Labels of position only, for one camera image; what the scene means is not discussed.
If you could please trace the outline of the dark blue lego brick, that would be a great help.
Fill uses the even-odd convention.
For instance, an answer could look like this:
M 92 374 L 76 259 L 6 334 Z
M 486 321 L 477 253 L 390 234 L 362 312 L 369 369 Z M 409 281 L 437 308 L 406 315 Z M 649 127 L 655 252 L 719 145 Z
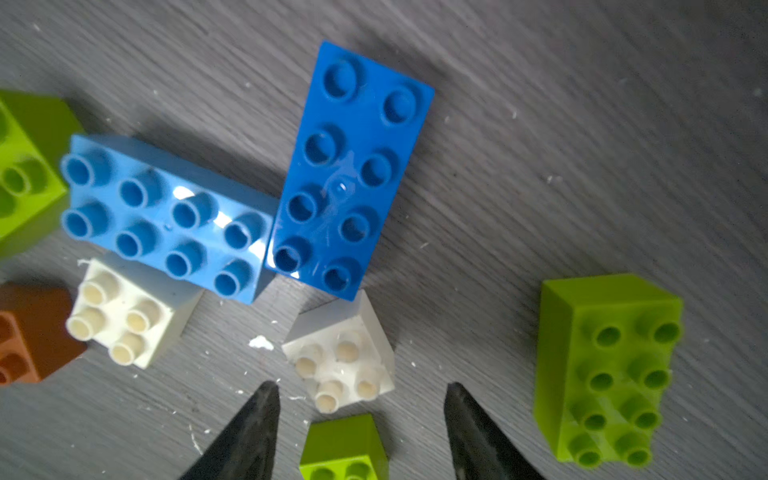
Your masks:
M 434 95 L 421 81 L 321 44 L 267 268 L 355 298 Z

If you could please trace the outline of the lime green long lego brick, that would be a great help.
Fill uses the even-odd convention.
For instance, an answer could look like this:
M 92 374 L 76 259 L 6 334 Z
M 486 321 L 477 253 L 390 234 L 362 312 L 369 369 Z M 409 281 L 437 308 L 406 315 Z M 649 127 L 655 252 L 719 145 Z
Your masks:
M 69 187 L 59 169 L 71 136 L 84 131 L 59 98 L 1 92 L 1 257 L 19 254 L 59 228 Z

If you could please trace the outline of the light blue lego brick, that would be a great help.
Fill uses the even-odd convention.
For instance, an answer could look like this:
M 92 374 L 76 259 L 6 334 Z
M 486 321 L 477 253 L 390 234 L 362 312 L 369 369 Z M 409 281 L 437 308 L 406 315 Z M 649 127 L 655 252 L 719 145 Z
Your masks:
M 278 199 L 127 136 L 75 134 L 60 169 L 70 237 L 246 305 L 274 278 Z

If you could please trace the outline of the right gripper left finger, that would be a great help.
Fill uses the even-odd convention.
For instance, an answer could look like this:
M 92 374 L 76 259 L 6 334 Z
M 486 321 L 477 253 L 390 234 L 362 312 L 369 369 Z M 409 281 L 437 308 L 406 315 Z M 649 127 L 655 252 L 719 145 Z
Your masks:
M 265 381 L 181 479 L 271 479 L 279 415 L 279 387 Z

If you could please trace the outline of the small lime green lego brick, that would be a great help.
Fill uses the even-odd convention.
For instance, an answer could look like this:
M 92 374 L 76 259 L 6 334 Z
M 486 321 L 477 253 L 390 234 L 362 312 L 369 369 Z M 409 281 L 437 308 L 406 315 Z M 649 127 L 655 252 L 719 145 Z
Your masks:
M 304 479 L 389 478 L 388 457 L 374 418 L 362 414 L 313 423 L 299 463 Z

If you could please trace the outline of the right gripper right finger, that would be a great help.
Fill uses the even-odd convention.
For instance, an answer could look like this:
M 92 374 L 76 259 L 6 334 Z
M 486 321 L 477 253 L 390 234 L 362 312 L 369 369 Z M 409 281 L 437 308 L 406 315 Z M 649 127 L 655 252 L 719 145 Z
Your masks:
M 448 384 L 444 415 L 457 479 L 544 479 L 461 383 Z

